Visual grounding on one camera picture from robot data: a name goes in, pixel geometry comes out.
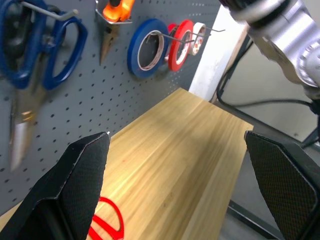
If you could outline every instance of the white wall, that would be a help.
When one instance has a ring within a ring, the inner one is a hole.
[[[320,26],[320,1],[305,0],[305,3]],[[274,98],[309,101],[303,88],[288,81],[281,68],[262,56],[254,45],[238,64],[222,99],[228,103],[241,104]],[[316,116],[303,105],[271,104],[241,110],[300,141],[317,126]]]
[[[225,31],[211,32],[189,89],[207,101],[214,95],[245,25],[236,23],[221,6],[212,28]]]

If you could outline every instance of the blue tape roll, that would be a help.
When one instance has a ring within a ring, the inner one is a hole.
[[[150,33],[160,32],[169,35],[167,25],[159,19],[149,19],[142,23],[135,31],[128,49],[127,64],[131,73],[138,78],[148,78],[153,75],[157,69],[163,64],[169,45],[168,38],[159,36],[159,48],[153,61],[145,67],[141,67],[139,63],[139,51],[142,43]]]

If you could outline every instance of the white tape roll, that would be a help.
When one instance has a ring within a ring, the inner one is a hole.
[[[194,34],[192,35],[192,40],[194,41],[191,42],[190,44],[189,54],[195,56],[199,52],[200,47],[204,41],[203,36],[206,34],[206,25],[201,22],[195,23],[193,26],[193,32],[195,34],[201,35],[201,36],[197,36]]]

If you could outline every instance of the tape roll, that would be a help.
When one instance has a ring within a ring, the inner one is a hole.
[[[168,25],[168,32],[169,35],[171,37],[173,37],[176,34],[176,30],[178,28],[178,25],[175,23],[170,23]],[[171,49],[171,40],[169,41],[169,45],[168,45],[168,50],[166,51],[165,57],[164,57],[164,61],[167,63],[169,60],[169,53],[170,53],[170,49]]]
[[[169,34],[167,25],[161,20],[153,18],[142,23],[131,39],[128,48],[127,65],[129,71],[138,78],[150,77],[164,62],[169,40],[160,35],[160,33]],[[147,66],[142,66],[139,61],[140,50],[147,37],[151,34],[158,34],[159,46],[153,60]]]
[[[204,36],[206,34],[206,25],[204,23],[197,22],[193,26],[193,32],[195,34],[201,35],[192,35],[192,40],[194,41],[190,44],[189,54],[195,56],[199,52],[200,47],[204,41]]]
[[[184,41],[190,41],[192,39],[192,32],[193,32],[194,24],[191,20],[184,20],[179,27],[177,28],[174,37],[176,39],[184,40]],[[180,56],[178,56],[178,51],[181,46],[181,44],[184,44],[182,52]],[[168,66],[169,68],[176,72],[179,71],[179,69],[184,64],[188,51],[189,51],[190,43],[181,43],[176,40],[172,40],[170,53],[169,53],[169,60],[168,60]]]

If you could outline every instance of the red tape roll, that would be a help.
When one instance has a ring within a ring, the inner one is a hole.
[[[175,24],[175,23],[170,23],[170,24],[168,25],[168,32],[169,32],[169,35],[170,35],[170,36],[171,36],[172,31],[175,30],[176,27],[178,27],[178,25]],[[168,50],[167,50],[167,52],[166,52],[166,54],[165,54],[165,57],[164,57],[164,61],[165,61],[166,63],[167,63],[168,60],[169,60],[170,49],[171,49],[171,41],[170,41],[170,43],[169,43]]]
[[[188,36],[185,39],[185,41],[190,41],[192,39],[193,28],[194,23],[191,20],[186,19],[177,28],[174,37],[176,39],[182,40],[184,36],[187,34]],[[179,71],[188,55],[190,43],[185,43],[181,55],[177,56],[181,44],[184,43],[179,42],[177,40],[172,40],[171,43],[168,66],[174,72]]]

